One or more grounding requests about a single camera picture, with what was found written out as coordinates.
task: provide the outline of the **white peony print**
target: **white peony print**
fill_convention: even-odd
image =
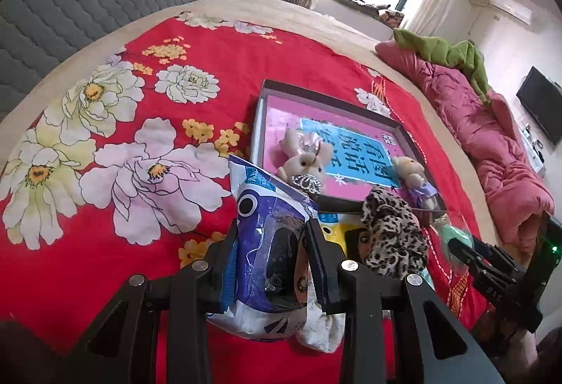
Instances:
[[[60,126],[65,144],[85,141],[91,134],[110,137],[117,121],[130,123],[144,94],[144,80],[133,74],[133,64],[112,56],[88,79],[80,80],[62,100],[45,110],[47,123]]]
[[[215,211],[230,192],[213,178],[225,177],[228,161],[212,143],[174,149],[169,120],[147,119],[134,143],[106,144],[80,179],[86,202],[106,208],[113,202],[115,233],[131,244],[160,238],[160,225],[172,233],[190,232],[201,221],[200,207]]]
[[[176,19],[178,21],[182,21],[186,26],[204,27],[210,30],[216,30],[217,27],[221,27],[224,22],[223,18],[206,16],[204,14],[195,14],[189,11],[180,13]]]
[[[224,21],[223,26],[234,27],[237,32],[241,34],[271,34],[273,29],[270,27],[255,26],[254,24],[249,24],[242,21]]]
[[[39,237],[48,245],[61,238],[57,213],[71,217],[84,204],[76,170],[94,161],[96,143],[65,145],[59,130],[41,117],[12,151],[0,181],[0,200],[12,194],[2,215],[8,238],[14,244],[25,240],[29,249],[39,249]]]
[[[270,34],[273,29],[270,27],[256,26],[243,21],[228,21],[217,17],[206,16],[204,14],[195,14],[184,11],[176,18],[190,27],[204,27],[210,30],[216,30],[218,27],[233,27],[235,31],[241,34]]]
[[[156,76],[159,79],[155,84],[156,92],[166,93],[170,100],[178,103],[203,103],[215,98],[220,90],[218,79],[189,65],[170,65]]]
[[[357,100],[366,105],[367,110],[390,117],[389,107],[387,107],[375,94],[371,94],[363,89],[355,89],[355,92],[357,93]]]

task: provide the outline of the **cartoon eye print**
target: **cartoon eye print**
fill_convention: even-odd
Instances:
[[[238,215],[251,216],[257,208],[257,198],[253,194],[245,194],[238,200]]]
[[[299,289],[300,293],[305,293],[307,288],[308,282],[306,280],[306,276],[301,276],[299,278],[299,282],[297,283],[297,289]]]

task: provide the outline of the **red floral bedspread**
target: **red floral bedspread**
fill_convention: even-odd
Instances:
[[[21,322],[63,354],[128,276],[158,278],[201,258],[235,215],[227,155],[248,154],[264,79],[388,107],[423,152],[447,207],[479,236],[412,96],[299,35],[184,13],[79,80],[12,152],[0,182],[0,319]],[[467,276],[451,273],[435,233],[426,233],[436,291],[471,327],[485,301]],[[296,341],[209,332],[216,383],[337,382],[341,348],[321,354]]]

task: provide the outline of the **blue label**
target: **blue label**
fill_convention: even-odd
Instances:
[[[263,176],[258,169],[254,167],[246,167],[246,183],[255,184],[257,186],[265,187],[266,189],[275,192],[275,186],[270,183],[265,176]]]
[[[318,213],[318,220],[325,224],[336,224],[338,215],[336,213]]]
[[[306,118],[301,119],[301,127],[306,132],[316,132],[323,141],[334,147],[334,155],[326,167],[329,175],[400,187],[390,158],[380,141]]]

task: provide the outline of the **plush bunny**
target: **plush bunny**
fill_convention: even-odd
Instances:
[[[319,194],[326,180],[324,167],[332,159],[332,145],[316,134],[295,129],[287,129],[279,145],[289,160],[277,169],[277,176],[297,189]]]

